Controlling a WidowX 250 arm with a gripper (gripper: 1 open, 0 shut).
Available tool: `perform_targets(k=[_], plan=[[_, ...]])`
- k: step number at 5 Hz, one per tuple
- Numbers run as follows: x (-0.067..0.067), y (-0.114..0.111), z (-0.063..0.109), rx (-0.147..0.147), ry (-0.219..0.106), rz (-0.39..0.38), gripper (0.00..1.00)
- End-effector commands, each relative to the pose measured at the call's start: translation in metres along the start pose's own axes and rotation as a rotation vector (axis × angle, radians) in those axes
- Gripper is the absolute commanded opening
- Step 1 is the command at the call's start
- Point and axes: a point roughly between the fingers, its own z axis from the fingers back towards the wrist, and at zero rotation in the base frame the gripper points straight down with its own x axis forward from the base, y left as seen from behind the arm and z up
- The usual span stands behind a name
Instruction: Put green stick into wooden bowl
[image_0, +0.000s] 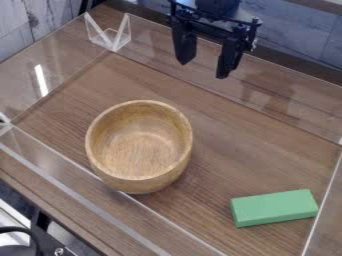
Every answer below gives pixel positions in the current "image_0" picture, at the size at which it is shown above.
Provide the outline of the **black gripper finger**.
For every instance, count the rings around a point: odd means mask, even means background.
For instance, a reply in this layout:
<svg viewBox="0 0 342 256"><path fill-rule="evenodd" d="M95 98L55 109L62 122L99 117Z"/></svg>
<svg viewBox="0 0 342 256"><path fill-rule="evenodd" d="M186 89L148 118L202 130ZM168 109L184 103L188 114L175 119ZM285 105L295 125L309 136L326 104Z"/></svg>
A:
<svg viewBox="0 0 342 256"><path fill-rule="evenodd" d="M196 33L192 24L171 18L172 42L175 57L186 65L196 56Z"/></svg>
<svg viewBox="0 0 342 256"><path fill-rule="evenodd" d="M237 38L227 38L222 44L222 52L218 58L217 78L225 79L237 69L243 54L243 46Z"/></svg>

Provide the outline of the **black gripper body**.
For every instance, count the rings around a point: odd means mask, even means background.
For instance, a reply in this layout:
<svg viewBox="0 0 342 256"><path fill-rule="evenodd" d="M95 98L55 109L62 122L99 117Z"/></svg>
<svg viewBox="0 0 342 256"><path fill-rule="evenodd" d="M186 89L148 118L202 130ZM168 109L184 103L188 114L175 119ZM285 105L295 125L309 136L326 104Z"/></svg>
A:
<svg viewBox="0 0 342 256"><path fill-rule="evenodd" d="M247 51L257 47L257 31L262 20L241 6L242 0L168 0L170 17L210 36L235 36Z"/></svg>

